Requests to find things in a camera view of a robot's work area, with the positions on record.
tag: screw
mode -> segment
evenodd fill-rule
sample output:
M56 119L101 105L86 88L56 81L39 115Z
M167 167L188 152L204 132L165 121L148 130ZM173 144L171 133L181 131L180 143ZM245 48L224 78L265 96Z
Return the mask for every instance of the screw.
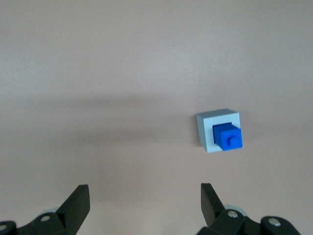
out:
M268 221L271 225L273 225L275 227L281 226L280 222L275 218L269 218Z
M227 214L231 218L237 218L238 217L238 214L235 211L229 211Z
M47 220L49 220L50 219L50 216L49 215L45 215L45 216L43 216L41 219L40 219L40 221L41 222L45 222L45 221L47 221Z
M0 231L6 230L8 226L6 224L0 225Z

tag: blue block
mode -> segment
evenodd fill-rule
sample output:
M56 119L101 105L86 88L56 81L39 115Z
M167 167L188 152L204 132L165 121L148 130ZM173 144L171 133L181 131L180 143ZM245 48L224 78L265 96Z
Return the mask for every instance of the blue block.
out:
M221 109L197 114L200 143L208 153L223 151L214 141L213 126L226 123L231 123L240 129L239 113L230 109Z
M223 151L243 147L241 129L231 123L214 125L213 136L214 143L221 147Z

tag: bolt head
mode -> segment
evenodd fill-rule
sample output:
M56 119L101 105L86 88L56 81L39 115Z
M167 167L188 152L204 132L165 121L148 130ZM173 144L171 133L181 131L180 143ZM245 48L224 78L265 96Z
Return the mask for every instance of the bolt head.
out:
M238 217L238 214L235 211L229 211L227 214L231 218L237 218Z
M281 226L281 224L280 224L280 222L278 221L278 219L275 219L275 218L269 218L269 219L268 219L268 222L269 222L271 225L275 226L275 227Z

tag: light blue square block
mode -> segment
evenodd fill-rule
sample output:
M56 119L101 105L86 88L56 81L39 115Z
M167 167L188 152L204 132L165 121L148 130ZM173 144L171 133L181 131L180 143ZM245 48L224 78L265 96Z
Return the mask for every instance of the light blue square block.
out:
M198 131L201 145L208 153L222 151L221 147L214 143L213 126L232 123L240 128L239 113L230 109L221 109L197 114Z

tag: blue cube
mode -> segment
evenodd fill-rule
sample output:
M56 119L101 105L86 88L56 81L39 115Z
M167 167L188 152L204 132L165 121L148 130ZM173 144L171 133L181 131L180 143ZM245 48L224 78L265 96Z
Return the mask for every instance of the blue cube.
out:
M241 129L231 123L214 125L213 136L214 143L218 144L223 151L243 147Z

